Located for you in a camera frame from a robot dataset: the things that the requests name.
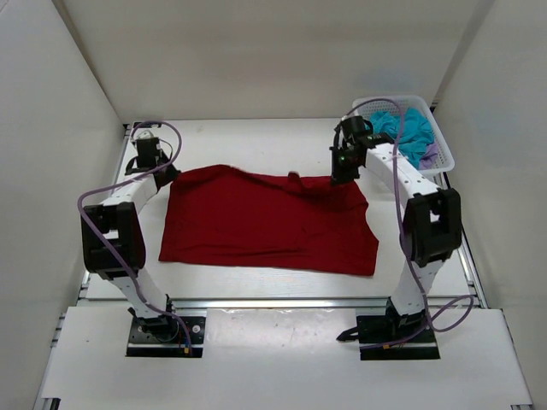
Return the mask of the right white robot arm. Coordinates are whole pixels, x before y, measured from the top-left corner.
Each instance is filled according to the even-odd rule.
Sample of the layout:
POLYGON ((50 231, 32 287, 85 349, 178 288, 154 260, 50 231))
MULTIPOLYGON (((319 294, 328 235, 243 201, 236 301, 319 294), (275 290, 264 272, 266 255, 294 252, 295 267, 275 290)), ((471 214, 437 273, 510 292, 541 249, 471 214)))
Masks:
POLYGON ((333 185, 359 178, 364 167, 395 195, 400 242, 406 262, 388 299, 384 331, 401 342, 426 320, 424 298, 444 263, 462 244, 461 198, 428 180, 388 134, 374 133, 361 116, 341 120, 331 150, 333 185))

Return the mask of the red t-shirt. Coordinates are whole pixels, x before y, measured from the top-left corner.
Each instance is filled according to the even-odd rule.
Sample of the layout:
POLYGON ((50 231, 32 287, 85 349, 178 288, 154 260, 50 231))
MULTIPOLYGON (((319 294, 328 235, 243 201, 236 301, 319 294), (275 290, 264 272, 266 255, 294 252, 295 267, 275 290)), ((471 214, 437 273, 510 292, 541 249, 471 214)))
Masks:
POLYGON ((367 210, 354 182, 193 169, 170 186, 159 260, 371 277, 379 241, 367 210))

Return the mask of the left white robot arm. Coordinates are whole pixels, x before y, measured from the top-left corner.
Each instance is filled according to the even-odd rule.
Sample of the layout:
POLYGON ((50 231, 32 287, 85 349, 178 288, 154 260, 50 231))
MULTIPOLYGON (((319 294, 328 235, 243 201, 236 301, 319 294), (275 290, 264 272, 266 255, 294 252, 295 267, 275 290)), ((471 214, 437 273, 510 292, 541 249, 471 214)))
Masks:
POLYGON ((123 182, 106 188, 110 196, 98 205, 78 199, 85 267, 114 284, 132 304, 130 313, 144 331, 161 342, 179 332, 179 321, 168 295, 146 271, 146 248, 138 214, 158 191, 173 182, 179 171, 161 148, 161 139, 142 132, 132 142, 137 150, 126 166, 123 182))

